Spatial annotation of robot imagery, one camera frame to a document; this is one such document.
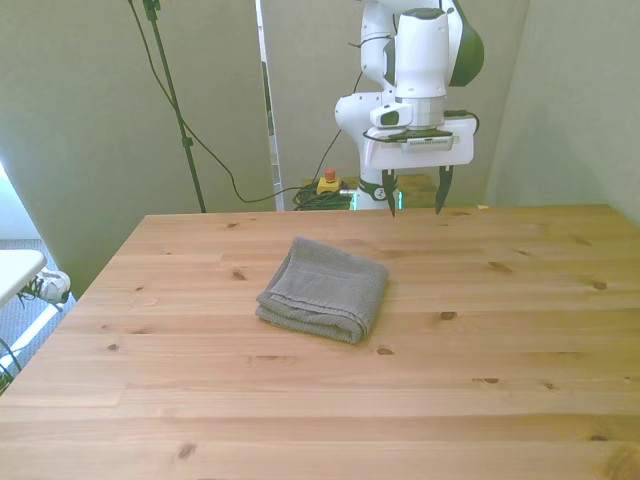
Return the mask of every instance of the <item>red button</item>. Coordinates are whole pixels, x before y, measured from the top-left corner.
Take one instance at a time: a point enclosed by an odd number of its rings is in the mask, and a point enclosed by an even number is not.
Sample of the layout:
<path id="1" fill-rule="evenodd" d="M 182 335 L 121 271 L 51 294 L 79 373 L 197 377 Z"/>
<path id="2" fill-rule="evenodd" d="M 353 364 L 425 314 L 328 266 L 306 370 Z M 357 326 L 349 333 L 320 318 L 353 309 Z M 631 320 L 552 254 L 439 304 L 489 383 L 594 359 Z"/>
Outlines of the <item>red button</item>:
<path id="1" fill-rule="evenodd" d="M 333 183 L 336 181 L 336 169 L 335 168 L 327 168 L 327 171 L 324 172 L 324 178 L 329 183 Z"/>

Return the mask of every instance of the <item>wooden tabletop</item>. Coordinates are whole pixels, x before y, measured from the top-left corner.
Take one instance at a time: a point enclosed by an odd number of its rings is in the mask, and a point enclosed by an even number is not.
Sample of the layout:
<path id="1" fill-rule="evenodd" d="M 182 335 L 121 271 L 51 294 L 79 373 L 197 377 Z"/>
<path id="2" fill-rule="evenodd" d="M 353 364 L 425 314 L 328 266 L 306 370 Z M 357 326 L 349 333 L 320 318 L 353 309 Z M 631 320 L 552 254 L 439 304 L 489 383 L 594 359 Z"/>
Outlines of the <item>wooden tabletop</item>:
<path id="1" fill-rule="evenodd" d="M 351 346 L 258 320 L 295 235 L 383 262 Z M 608 207 L 148 217 L 0 398 L 11 480 L 640 478 Z"/>

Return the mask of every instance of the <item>sneaker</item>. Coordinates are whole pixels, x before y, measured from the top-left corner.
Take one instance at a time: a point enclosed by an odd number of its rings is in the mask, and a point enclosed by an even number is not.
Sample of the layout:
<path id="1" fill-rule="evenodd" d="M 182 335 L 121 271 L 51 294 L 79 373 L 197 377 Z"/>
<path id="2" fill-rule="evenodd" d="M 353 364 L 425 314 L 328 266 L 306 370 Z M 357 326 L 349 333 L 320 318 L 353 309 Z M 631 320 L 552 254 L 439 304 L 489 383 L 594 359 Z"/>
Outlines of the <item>sneaker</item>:
<path id="1" fill-rule="evenodd" d="M 21 291 L 21 298 L 40 298 L 54 305 L 67 303 L 71 279 L 60 271 L 43 268 Z"/>

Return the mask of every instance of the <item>gray wall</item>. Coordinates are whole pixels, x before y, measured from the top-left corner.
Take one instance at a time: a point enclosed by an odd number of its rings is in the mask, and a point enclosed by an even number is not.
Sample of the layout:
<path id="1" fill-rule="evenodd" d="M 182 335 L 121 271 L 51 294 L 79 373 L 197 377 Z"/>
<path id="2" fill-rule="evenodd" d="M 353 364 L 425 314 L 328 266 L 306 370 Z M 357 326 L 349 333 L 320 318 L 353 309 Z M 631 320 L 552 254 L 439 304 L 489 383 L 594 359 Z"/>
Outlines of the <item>gray wall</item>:
<path id="1" fill-rule="evenodd" d="M 489 202 L 609 203 L 640 225 L 638 25 L 637 0 L 532 0 Z"/>
<path id="2" fill-rule="evenodd" d="M 334 107 L 350 94 L 360 72 L 358 43 L 365 2 L 263 0 L 264 30 L 278 153 L 284 187 L 313 176 L 338 127 Z M 476 158 L 456 169 L 449 204 L 483 201 L 528 0 L 461 0 L 486 47 L 482 73 L 465 88 L 449 91 L 450 109 L 480 115 Z M 361 91 L 377 91 L 363 80 Z M 334 146 L 326 166 L 341 176 L 358 174 L 358 155 L 348 135 Z"/>
<path id="3" fill-rule="evenodd" d="M 198 211 L 175 115 L 125 0 L 1 0 L 0 11 L 0 156 L 79 294 L 144 215 Z M 185 118 L 245 196 L 270 194 L 254 1 L 164 0 L 159 16 Z M 240 203 L 195 151 L 210 211 L 274 208 Z"/>

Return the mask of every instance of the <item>black cable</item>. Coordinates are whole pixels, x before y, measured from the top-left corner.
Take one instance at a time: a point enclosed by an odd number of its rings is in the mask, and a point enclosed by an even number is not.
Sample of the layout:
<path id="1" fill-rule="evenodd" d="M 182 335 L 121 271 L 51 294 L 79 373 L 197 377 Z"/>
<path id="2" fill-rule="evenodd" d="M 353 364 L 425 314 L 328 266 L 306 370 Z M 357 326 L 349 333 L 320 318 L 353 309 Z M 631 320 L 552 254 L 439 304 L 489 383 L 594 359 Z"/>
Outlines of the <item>black cable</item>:
<path id="1" fill-rule="evenodd" d="M 476 133 L 478 133 L 478 130 L 480 130 L 480 117 L 478 117 L 475 113 L 470 112 L 469 110 L 447 110 L 444 112 L 444 116 L 445 118 L 472 116 L 476 119 L 476 130 L 473 132 L 473 134 L 475 135 Z"/>
<path id="2" fill-rule="evenodd" d="M 345 182 L 340 184 L 341 190 L 347 190 L 349 185 Z M 318 195 L 318 182 L 312 182 L 296 193 L 293 203 L 296 206 L 294 211 L 299 210 L 339 210 L 349 207 L 351 204 L 350 195 L 342 195 L 337 192 L 324 192 Z"/>
<path id="3" fill-rule="evenodd" d="M 9 370 L 7 370 L 7 369 L 4 367 L 4 365 L 0 365 L 0 368 L 2 369 L 2 374 L 3 374 L 3 375 L 6 375 L 6 376 L 7 376 L 7 378 L 9 379 L 9 383 L 12 383 L 12 382 L 13 382 L 13 380 L 14 380 L 13 375 L 11 375 L 11 374 L 9 373 Z"/>
<path id="4" fill-rule="evenodd" d="M 347 42 L 347 44 L 351 45 L 352 47 L 355 47 L 355 48 L 362 48 L 362 45 L 364 45 L 367 42 L 372 42 L 373 40 L 384 40 L 384 39 L 391 40 L 391 38 L 393 38 L 393 37 L 391 37 L 391 35 L 385 35 L 384 37 L 367 38 L 365 41 L 363 41 L 360 44 L 355 44 L 355 43 L 351 43 L 351 42 Z"/>
<path id="5" fill-rule="evenodd" d="M 366 138 L 367 140 L 371 140 L 373 142 L 380 142 L 380 143 L 407 143 L 406 140 L 401 140 L 401 139 L 391 139 L 391 138 L 376 138 L 376 137 L 372 137 L 371 135 L 369 135 L 368 130 L 366 132 L 362 133 L 362 136 L 364 138 Z"/>
<path id="6" fill-rule="evenodd" d="M 360 72 L 360 75 L 358 75 L 358 80 L 356 80 L 356 86 L 353 87 L 353 93 L 356 93 L 358 91 L 358 85 L 360 85 L 360 80 L 362 80 L 363 74 L 364 72 Z"/>
<path id="7" fill-rule="evenodd" d="M 133 16 L 135 18 L 136 25 L 138 26 L 138 31 L 140 32 L 140 36 L 142 38 L 142 43 L 144 44 L 144 49 L 145 49 L 145 52 L 147 54 L 147 60 L 149 61 L 149 66 L 151 67 L 151 72 L 153 73 L 153 76 L 156 79 L 156 82 L 160 86 L 160 89 L 162 90 L 162 93 L 164 93 L 164 96 L 167 98 L 167 101 L 171 105 L 171 108 L 173 108 L 175 110 L 175 107 L 173 105 L 173 101 L 171 100 L 171 97 L 169 96 L 169 93 L 167 92 L 167 89 L 165 88 L 164 84 L 162 83 L 162 80 L 160 80 L 160 77 L 158 76 L 158 72 L 156 71 L 155 65 L 153 63 L 153 58 L 151 57 L 151 51 L 149 50 L 149 44 L 147 42 L 147 37 L 144 34 L 144 30 L 142 29 L 142 24 L 140 23 L 140 18 L 138 17 L 138 12 L 136 11 L 135 7 L 133 6 L 133 0 L 128 0 L 128 1 L 129 1 L 129 7 L 131 7 L 131 12 L 133 13 Z M 356 90 L 358 88 L 358 84 L 360 83 L 360 79 L 361 78 L 362 78 L 362 72 L 360 73 L 360 76 L 358 77 L 358 80 L 356 81 L 356 85 L 355 85 L 355 87 L 353 89 L 353 93 L 356 92 Z M 225 163 L 222 160 L 220 160 L 220 158 L 218 158 L 218 156 L 215 153 L 213 153 L 213 151 L 202 140 L 200 140 L 198 135 L 196 135 L 196 133 L 189 126 L 189 124 L 184 120 L 184 117 L 182 118 L 182 121 L 183 121 L 184 126 L 187 129 L 187 131 L 193 136 L 194 140 L 196 142 L 198 142 L 198 144 L 202 148 L 204 148 L 204 150 L 209 155 L 211 155 L 216 160 L 216 162 L 218 162 L 218 164 L 224 169 L 224 171 L 227 173 L 227 175 L 229 175 L 229 178 L 231 180 L 231 186 L 233 187 L 233 191 L 234 191 L 236 197 L 238 197 L 238 199 L 241 202 L 243 202 L 243 203 L 264 202 L 265 200 L 269 200 L 271 198 L 277 197 L 278 195 L 280 195 L 282 193 L 289 192 L 289 191 L 292 191 L 292 190 L 300 191 L 303 188 L 305 188 L 305 187 L 285 188 L 283 190 L 280 190 L 279 192 L 276 192 L 276 193 L 271 194 L 271 195 L 267 195 L 266 197 L 263 197 L 263 198 L 258 198 L 258 199 L 255 199 L 255 200 L 246 200 L 242 195 L 240 195 L 240 192 L 238 191 L 238 188 L 236 186 L 236 179 L 235 179 L 233 173 L 231 172 L 231 170 L 229 170 L 229 168 L 225 165 Z M 327 151 L 324 153 L 322 159 L 320 160 L 320 165 L 318 166 L 316 174 L 314 175 L 313 182 L 315 182 L 315 180 L 317 179 L 318 174 L 320 173 L 320 169 L 322 168 L 322 165 L 323 165 L 325 159 L 329 155 L 329 152 L 330 152 L 331 148 L 333 147 L 333 145 L 335 144 L 336 140 L 338 139 L 338 137 L 340 136 L 341 133 L 342 133 L 342 130 L 339 130 L 338 133 L 336 134 L 335 138 L 333 139 L 333 141 L 329 145 L 329 148 L 327 148 Z"/>
<path id="8" fill-rule="evenodd" d="M 0 345 L 2 345 L 2 347 L 9 353 L 9 356 L 11 356 L 13 363 L 16 364 L 16 368 L 18 369 L 19 372 L 21 372 L 22 367 L 20 366 L 20 362 L 18 362 L 18 359 L 16 358 L 16 356 L 13 354 L 13 350 L 11 350 L 11 347 L 9 347 L 9 345 L 7 345 L 7 342 L 5 342 L 1 338 L 0 338 Z"/>
<path id="9" fill-rule="evenodd" d="M 151 51 L 149 50 L 149 43 L 147 42 L 147 37 L 144 34 L 144 30 L 142 29 L 142 24 L 140 23 L 140 18 L 138 17 L 138 12 L 136 11 L 135 7 L 133 6 L 133 0 L 129 0 L 129 6 L 131 7 L 131 11 L 133 12 L 133 16 L 134 16 L 134 18 L 136 20 L 136 24 L 138 26 L 138 31 L 140 32 L 140 36 L 142 37 L 142 43 L 144 44 L 144 49 L 145 49 L 145 52 L 147 54 L 147 59 L 149 60 L 149 66 L 151 67 L 151 72 L 153 73 L 153 76 L 156 79 L 156 82 L 160 86 L 160 89 L 162 90 L 162 93 L 164 93 L 164 96 L 167 98 L 167 101 L 171 105 L 171 108 L 173 108 L 175 110 L 175 107 L 173 105 L 173 101 L 171 100 L 171 97 L 169 96 L 169 93 L 167 92 L 167 89 L 165 88 L 164 84 L 162 83 L 162 80 L 160 80 L 160 77 L 158 76 L 158 72 L 156 71 L 156 67 L 155 67 L 155 65 L 153 63 L 153 58 L 151 57 Z M 258 198 L 256 200 L 246 200 L 242 195 L 240 195 L 240 192 L 238 192 L 238 188 L 236 186 L 236 179 L 233 176 L 233 173 L 231 172 L 231 170 L 229 170 L 229 168 L 224 164 L 224 162 L 222 160 L 220 160 L 218 158 L 218 156 L 215 153 L 213 153 L 213 151 L 211 151 L 211 149 L 209 147 L 207 147 L 207 145 L 205 145 L 205 143 L 202 140 L 200 140 L 198 135 L 196 135 L 196 133 L 189 126 L 189 124 L 185 121 L 184 117 L 182 118 L 182 121 L 183 121 L 184 126 L 187 129 L 187 131 L 193 136 L 193 139 L 196 142 L 198 142 L 198 144 L 202 148 L 204 148 L 205 151 L 209 155 L 211 155 L 218 162 L 218 164 L 224 169 L 225 172 L 227 172 L 227 174 L 229 175 L 229 178 L 231 179 L 231 185 L 233 187 L 233 191 L 234 191 L 236 197 L 238 197 L 238 199 L 241 202 L 243 202 L 243 203 L 263 202 L 265 200 L 269 200 L 270 198 L 277 197 L 281 193 L 288 192 L 290 190 L 299 190 L 300 188 L 302 188 L 302 187 L 285 188 L 284 190 L 280 190 L 277 193 L 274 193 L 272 195 L 268 195 L 268 196 L 263 197 L 263 198 Z"/>

